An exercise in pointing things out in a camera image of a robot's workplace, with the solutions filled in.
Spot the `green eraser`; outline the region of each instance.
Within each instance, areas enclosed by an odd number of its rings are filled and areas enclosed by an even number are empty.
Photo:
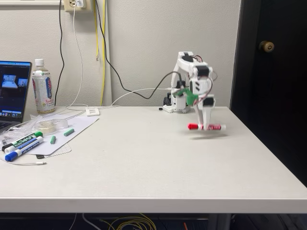
[[[75,130],[72,128],[70,130],[68,130],[67,132],[64,133],[64,136],[68,136],[69,134],[72,134]]]
[[[50,144],[53,145],[54,142],[56,142],[56,136],[52,136],[52,138],[50,140]]]

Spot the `laptop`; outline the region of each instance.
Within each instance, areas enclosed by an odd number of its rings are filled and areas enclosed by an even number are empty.
[[[31,62],[0,61],[0,133],[22,123]]]

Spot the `door knob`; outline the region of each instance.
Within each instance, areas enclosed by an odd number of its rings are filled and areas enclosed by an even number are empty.
[[[274,50],[274,44],[273,44],[273,42],[262,41],[259,44],[259,50],[261,50],[261,49],[266,53],[270,53]]]

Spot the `laptop keyboard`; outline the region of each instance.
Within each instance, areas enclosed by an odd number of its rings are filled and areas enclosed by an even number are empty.
[[[11,123],[0,123],[0,129],[5,128],[6,126],[11,125]]]

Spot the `blue marker cap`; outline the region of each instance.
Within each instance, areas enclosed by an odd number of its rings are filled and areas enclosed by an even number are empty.
[[[16,157],[18,157],[17,152],[11,152],[8,155],[5,156],[5,160],[6,161],[12,161],[14,160]]]

